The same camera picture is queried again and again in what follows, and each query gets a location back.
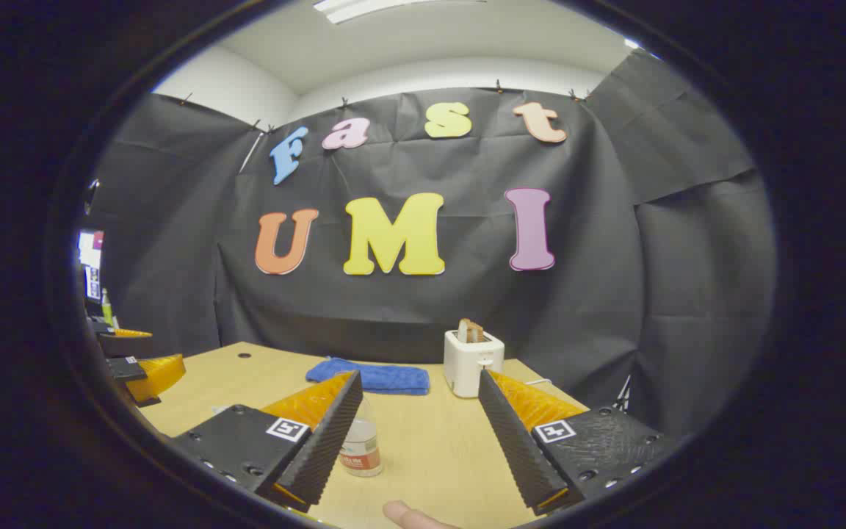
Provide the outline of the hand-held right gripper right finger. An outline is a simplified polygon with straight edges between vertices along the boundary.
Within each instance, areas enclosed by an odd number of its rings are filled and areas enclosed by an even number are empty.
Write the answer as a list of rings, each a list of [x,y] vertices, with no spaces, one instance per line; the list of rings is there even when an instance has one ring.
[[[613,406],[583,409],[491,370],[479,402],[524,504],[544,516],[623,488],[675,439]]]

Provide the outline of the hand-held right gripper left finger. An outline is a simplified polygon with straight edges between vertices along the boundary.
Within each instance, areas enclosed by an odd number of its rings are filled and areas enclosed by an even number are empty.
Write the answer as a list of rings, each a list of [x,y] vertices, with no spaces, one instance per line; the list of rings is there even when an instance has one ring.
[[[345,371],[262,409],[228,406],[172,442],[235,488],[306,513],[325,491],[363,394],[360,372]]]

